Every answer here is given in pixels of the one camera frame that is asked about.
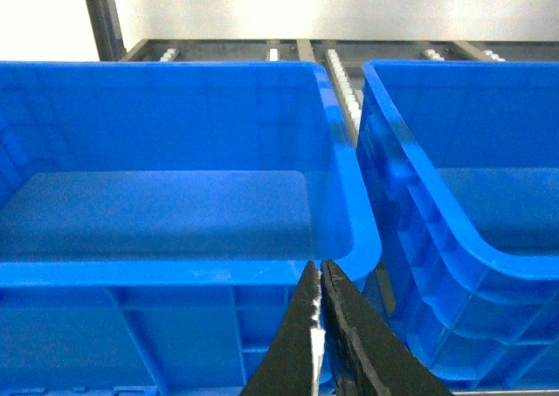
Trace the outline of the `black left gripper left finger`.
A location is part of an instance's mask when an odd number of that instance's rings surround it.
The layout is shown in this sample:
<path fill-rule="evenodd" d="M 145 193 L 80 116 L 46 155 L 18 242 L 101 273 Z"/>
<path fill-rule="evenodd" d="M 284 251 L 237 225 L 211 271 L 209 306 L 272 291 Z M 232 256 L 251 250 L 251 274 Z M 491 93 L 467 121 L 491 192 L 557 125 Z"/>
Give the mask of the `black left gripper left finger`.
<path fill-rule="evenodd" d="M 321 272 L 310 261 L 243 395 L 317 395 L 322 368 Z"/>

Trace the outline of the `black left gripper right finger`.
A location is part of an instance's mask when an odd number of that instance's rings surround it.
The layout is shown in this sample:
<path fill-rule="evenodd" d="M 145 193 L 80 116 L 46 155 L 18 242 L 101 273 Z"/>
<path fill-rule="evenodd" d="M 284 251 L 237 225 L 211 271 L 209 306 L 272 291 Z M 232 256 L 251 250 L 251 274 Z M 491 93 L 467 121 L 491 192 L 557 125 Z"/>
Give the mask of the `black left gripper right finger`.
<path fill-rule="evenodd" d="M 337 395 L 450 395 L 335 261 L 321 263 L 322 312 Z"/>

